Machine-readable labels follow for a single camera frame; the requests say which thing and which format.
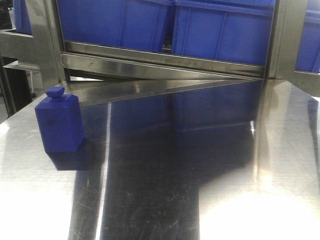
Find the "metal edge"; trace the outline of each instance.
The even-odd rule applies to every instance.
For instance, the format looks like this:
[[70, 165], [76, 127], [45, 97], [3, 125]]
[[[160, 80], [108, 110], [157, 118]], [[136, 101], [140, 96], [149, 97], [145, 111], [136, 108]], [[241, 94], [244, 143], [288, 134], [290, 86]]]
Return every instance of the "metal edge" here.
[[122, 60], [182, 67], [202, 71], [214, 71], [256, 78], [262, 78], [265, 71], [264, 66], [258, 65], [224, 62], [218, 60], [171, 55], [167, 53], [146, 52], [73, 41], [65, 41], [65, 48], [67, 52], [71, 53], [117, 58]]
[[163, 66], [77, 53], [62, 53], [67, 69], [145, 80], [212, 80], [239, 79], [239, 76], [217, 72], [196, 71], [181, 67]]
[[35, 72], [40, 71], [39, 66], [36, 66], [33, 64], [22, 63], [20, 61], [14, 61], [12, 63], [4, 65], [3, 67], [6, 69], [17, 69], [17, 70], [35, 71]]

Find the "metal leg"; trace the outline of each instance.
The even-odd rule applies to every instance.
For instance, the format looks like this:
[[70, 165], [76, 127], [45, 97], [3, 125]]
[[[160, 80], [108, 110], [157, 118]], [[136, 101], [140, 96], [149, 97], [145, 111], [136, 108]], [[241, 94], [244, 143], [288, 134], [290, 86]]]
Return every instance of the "metal leg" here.
[[61, 52], [65, 46], [55, 0], [26, 0], [44, 89], [67, 81]]
[[9, 117], [32, 102], [26, 72], [3, 68], [15, 60], [0, 56], [0, 87]]
[[31, 98], [35, 98], [37, 95], [35, 94], [34, 89], [34, 72], [30, 71], [30, 83], [31, 83]]

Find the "stainless steel surface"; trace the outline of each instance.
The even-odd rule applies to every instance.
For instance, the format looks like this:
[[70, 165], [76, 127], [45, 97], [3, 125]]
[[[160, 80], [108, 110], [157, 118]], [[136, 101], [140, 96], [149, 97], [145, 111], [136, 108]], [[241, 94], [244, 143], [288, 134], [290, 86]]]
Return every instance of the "stainless steel surface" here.
[[193, 58], [165, 53], [154, 53], [132, 49], [121, 49], [81, 42], [65, 42], [66, 51], [78, 54], [116, 58], [150, 64], [189, 68], [216, 73], [263, 78], [264, 66], [223, 62], [218, 60]]
[[30, 64], [38, 63], [36, 45], [32, 35], [9, 30], [1, 31], [0, 46], [2, 57], [19, 59]]
[[45, 89], [68, 79], [63, 68], [61, 51], [64, 50], [56, 1], [26, 0], [34, 40], [34, 51]]
[[[121, 78], [145, 80], [211, 80], [219, 75], [213, 72], [197, 71], [186, 68], [139, 63], [101, 56], [78, 53], [62, 53], [63, 66], [66, 69], [86, 71], [96, 74], [118, 76]], [[220, 79], [239, 78], [220, 74]]]
[[[129, 94], [126, 84], [138, 85]], [[159, 96], [110, 103], [111, 86], [152, 96], [148, 81], [85, 86], [67, 85], [84, 120], [77, 152], [44, 152], [34, 113], [43, 97], [0, 124], [0, 239], [319, 239], [320, 108], [308, 94], [269, 80], [256, 123], [177, 132], [131, 125], [136, 114], [153, 119], [139, 104]]]
[[25, 70], [25, 71], [40, 71], [40, 68], [35, 64], [24, 63], [21, 61], [14, 61], [7, 65], [3, 66], [6, 69], [17, 69], [17, 70]]

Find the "metal panel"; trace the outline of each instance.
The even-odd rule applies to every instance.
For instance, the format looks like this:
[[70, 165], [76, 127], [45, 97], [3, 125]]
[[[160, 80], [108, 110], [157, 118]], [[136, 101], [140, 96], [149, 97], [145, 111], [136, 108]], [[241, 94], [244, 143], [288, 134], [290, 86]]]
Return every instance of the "metal panel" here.
[[2, 31], [0, 34], [1, 55], [19, 59], [25, 63], [38, 64], [37, 51], [32, 35], [14, 31]]
[[150, 63], [118, 60], [113, 58], [84, 54], [62, 53], [63, 66], [67, 69], [81, 70], [122, 78], [148, 80], [212, 80], [235, 78], [232, 75], [218, 75], [213, 72], [196, 71], [185, 68], [161, 66]]
[[43, 86], [46, 89], [68, 79], [61, 59], [64, 46], [56, 1], [27, 0], [26, 6]]
[[25, 70], [25, 71], [40, 71], [40, 68], [37, 65], [32, 65], [28, 63], [24, 63], [21, 61], [14, 61], [7, 65], [3, 66], [6, 69], [17, 69], [17, 70]]
[[100, 46], [81, 42], [66, 41], [65, 48], [68, 52], [79, 54], [117, 58], [123, 60], [137, 61], [142, 63], [152, 63], [173, 67], [190, 68], [203, 71], [214, 71], [218, 73], [234, 74], [257, 78], [263, 78], [265, 70], [264, 66], [258, 65], [223, 62], [218, 60], [171, 55], [166, 53], [138, 51], [132, 49]]

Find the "stainless steel table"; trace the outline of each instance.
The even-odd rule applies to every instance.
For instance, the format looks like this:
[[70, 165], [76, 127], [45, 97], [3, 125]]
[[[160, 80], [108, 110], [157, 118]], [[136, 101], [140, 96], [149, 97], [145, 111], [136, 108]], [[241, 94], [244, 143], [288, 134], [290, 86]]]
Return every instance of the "stainless steel table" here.
[[238, 106], [227, 87], [244, 82], [66, 85], [86, 136], [69, 153], [44, 152], [40, 97], [0, 124], [0, 239], [319, 239], [319, 103], [269, 80], [256, 119], [197, 107], [218, 87]]

